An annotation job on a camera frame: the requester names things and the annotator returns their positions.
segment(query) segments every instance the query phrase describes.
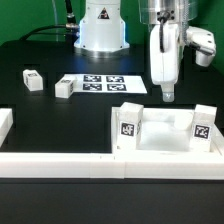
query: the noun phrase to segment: white cube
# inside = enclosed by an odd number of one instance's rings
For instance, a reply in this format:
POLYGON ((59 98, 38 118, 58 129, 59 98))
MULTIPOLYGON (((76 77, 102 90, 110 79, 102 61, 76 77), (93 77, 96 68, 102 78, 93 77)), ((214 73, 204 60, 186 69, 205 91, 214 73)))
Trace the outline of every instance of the white cube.
POLYGON ((36 70, 24 70, 23 81, 30 91, 43 90, 43 79, 36 70))
POLYGON ((117 146, 137 149, 141 140, 143 105, 125 102, 119 110, 117 146))
POLYGON ((65 75, 55 84, 55 96, 59 98, 69 98, 74 90, 76 77, 74 75, 65 75))
POLYGON ((210 152, 216 110, 216 107, 196 105, 190 138, 191 150, 210 152))

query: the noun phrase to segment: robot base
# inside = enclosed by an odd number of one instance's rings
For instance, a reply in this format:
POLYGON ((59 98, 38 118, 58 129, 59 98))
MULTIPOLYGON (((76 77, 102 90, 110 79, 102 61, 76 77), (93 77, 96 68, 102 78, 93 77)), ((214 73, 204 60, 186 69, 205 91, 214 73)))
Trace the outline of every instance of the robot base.
POLYGON ((74 52, 92 58, 117 58, 124 55, 128 55, 129 48, 123 48, 119 51, 108 52, 108 51, 89 51, 83 48, 74 47, 74 52))

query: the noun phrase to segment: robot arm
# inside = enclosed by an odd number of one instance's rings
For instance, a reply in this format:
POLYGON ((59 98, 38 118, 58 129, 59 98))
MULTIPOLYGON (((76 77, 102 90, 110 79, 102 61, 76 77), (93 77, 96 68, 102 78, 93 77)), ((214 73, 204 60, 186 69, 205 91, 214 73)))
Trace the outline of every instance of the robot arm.
POLYGON ((189 27, 187 40, 189 47, 196 50, 196 63, 200 66, 208 67, 216 55, 213 33, 204 29, 189 27))

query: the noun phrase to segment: white plastic part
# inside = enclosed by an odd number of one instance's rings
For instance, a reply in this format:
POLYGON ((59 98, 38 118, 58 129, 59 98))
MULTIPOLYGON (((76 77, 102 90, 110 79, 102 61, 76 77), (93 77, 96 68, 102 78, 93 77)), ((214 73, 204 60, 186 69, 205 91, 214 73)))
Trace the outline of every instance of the white plastic part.
POLYGON ((141 140, 143 105, 125 102, 118 114, 117 144, 122 149, 137 149, 141 140))
POLYGON ((76 77, 74 75, 65 75, 55 84, 55 97, 69 98, 74 90, 76 77))
POLYGON ((179 58, 179 27, 177 24, 166 24, 164 27, 165 52, 160 51, 160 26, 156 25, 150 37, 151 78, 155 85, 161 85, 163 99, 166 102, 174 100, 174 84, 177 82, 179 58))
POLYGON ((216 107, 196 105, 190 139, 191 150, 210 152, 216 111, 216 107))
POLYGON ((43 78, 36 70, 24 70, 23 81, 30 91, 43 90, 43 78))
POLYGON ((12 109, 0 109, 0 147, 13 124, 12 109))
POLYGON ((208 67, 216 55, 216 44, 213 33, 197 28, 189 27, 187 30, 187 39, 189 42, 196 43, 201 50, 211 52, 211 55, 206 55, 196 51, 196 63, 203 67, 208 67))
MULTIPOLYGON (((151 109, 143 111, 145 121, 173 125, 176 113, 185 110, 151 109)), ((145 150, 114 151, 116 147, 116 121, 119 108, 112 108, 112 154, 94 153, 0 153, 1 178, 161 178, 224 180, 224 138, 214 127, 212 152, 169 150, 153 151, 153 145, 145 150)), ((158 132, 157 142, 161 142, 158 132)))
POLYGON ((74 47, 112 53, 129 48, 125 41, 125 22, 120 17, 120 0, 86 1, 86 14, 80 21, 80 38, 74 47))

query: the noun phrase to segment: white tray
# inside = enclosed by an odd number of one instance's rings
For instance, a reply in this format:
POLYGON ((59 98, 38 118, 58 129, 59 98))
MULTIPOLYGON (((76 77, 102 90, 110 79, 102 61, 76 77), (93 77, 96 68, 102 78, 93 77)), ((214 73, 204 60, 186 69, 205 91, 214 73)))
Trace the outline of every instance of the white tray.
MULTIPOLYGON (((124 150, 117 147, 117 114, 119 108, 112 108, 111 132, 112 150, 115 154, 127 155, 191 155, 189 149, 191 130, 180 131, 174 127, 175 116, 181 113, 192 113, 193 110, 181 109, 151 109, 145 108, 142 118, 141 142, 137 150, 124 150)), ((221 155, 219 149, 221 133, 215 126, 212 133, 211 152, 203 155, 221 155)))

